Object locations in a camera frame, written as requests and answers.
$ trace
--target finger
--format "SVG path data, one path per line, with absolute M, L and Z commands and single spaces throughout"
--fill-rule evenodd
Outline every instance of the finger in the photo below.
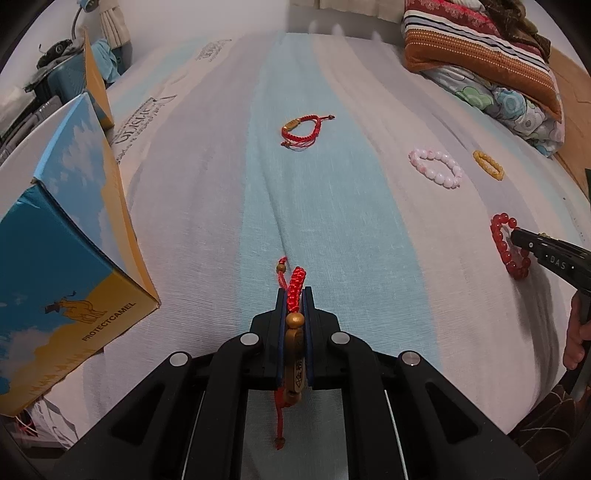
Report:
M 566 347 L 564 348 L 564 354 L 579 363 L 585 356 L 585 350 L 578 343 L 567 341 Z
M 580 327 L 581 324 L 579 322 L 579 311 L 580 311 L 580 299 L 578 299 L 578 295 L 575 294 L 573 300 L 571 301 L 572 308 L 570 310 L 570 317 L 569 317 L 569 326 L 566 330 L 567 338 L 573 339 L 577 343 L 581 343 L 581 335 L 580 335 Z
M 579 366 L 579 364 L 566 353 L 562 357 L 562 363 L 568 370 L 575 370 Z

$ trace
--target blue and yellow box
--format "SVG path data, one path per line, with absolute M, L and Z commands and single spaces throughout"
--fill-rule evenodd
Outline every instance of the blue and yellow box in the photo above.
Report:
M 0 167 L 0 414 L 13 416 L 158 308 L 87 93 Z

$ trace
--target bedsheet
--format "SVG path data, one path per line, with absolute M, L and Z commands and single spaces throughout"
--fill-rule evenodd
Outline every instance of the bedsheet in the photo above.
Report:
M 589 248 L 589 203 L 556 162 L 401 56 L 324 35 L 197 38 L 109 89 L 111 144 L 162 307 L 34 404 L 36 423 L 69 446 L 171 352 L 201 355 L 246 331 L 274 305 L 283 255 L 344 330 L 380 352 L 421 352 L 503 431 L 551 390 L 573 289 L 537 265 L 515 283 L 490 218 L 507 211 Z M 280 146 L 280 127 L 311 113 L 336 118 L 312 147 Z M 461 187 L 420 175 L 413 148 L 449 153 Z M 251 392 L 243 478 L 347 478 L 337 392 L 306 391 L 285 411 L 281 451 L 274 429 L 272 395 Z

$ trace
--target camel illustration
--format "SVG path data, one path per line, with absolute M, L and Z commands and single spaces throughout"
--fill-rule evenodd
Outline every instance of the camel illustration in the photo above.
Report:
M 66 297 L 73 297 L 74 295 L 76 295 L 76 292 Z M 82 323 L 94 323 L 106 313 L 95 310 L 92 303 L 87 300 L 68 300 L 66 297 L 47 305 L 45 313 L 59 313 L 61 309 L 64 309 L 61 313 L 64 317 Z

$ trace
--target red braided bracelet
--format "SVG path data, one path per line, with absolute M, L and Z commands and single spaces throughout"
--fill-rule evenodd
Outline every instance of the red braided bracelet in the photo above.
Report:
M 294 313 L 300 311 L 300 295 L 301 289 L 304 285 L 304 279 L 306 278 L 306 271 L 301 267 L 295 267 L 291 273 L 290 284 L 287 285 L 285 281 L 285 272 L 287 267 L 285 262 L 287 257 L 281 257 L 277 262 L 275 268 L 277 272 L 277 280 L 279 286 L 287 293 L 287 313 Z M 284 398 L 284 387 L 279 387 L 275 390 L 275 409 L 277 411 L 277 436 L 275 438 L 275 448 L 281 450 L 285 445 L 285 439 L 283 438 L 283 408 L 289 408 L 292 404 L 287 402 Z
M 328 115 L 328 116 L 318 116 L 318 115 L 306 115 L 301 118 L 293 119 L 290 122 L 287 122 L 283 127 L 281 127 L 281 136 L 285 138 L 285 140 L 281 143 L 283 147 L 287 148 L 308 148 L 314 145 L 316 142 L 316 137 L 318 137 L 320 133 L 320 127 L 322 126 L 322 121 L 324 120 L 332 120 L 335 116 Z M 312 133 L 306 137 L 299 137 L 298 135 L 293 135 L 290 132 L 297 127 L 302 122 L 313 121 L 314 122 L 314 130 Z

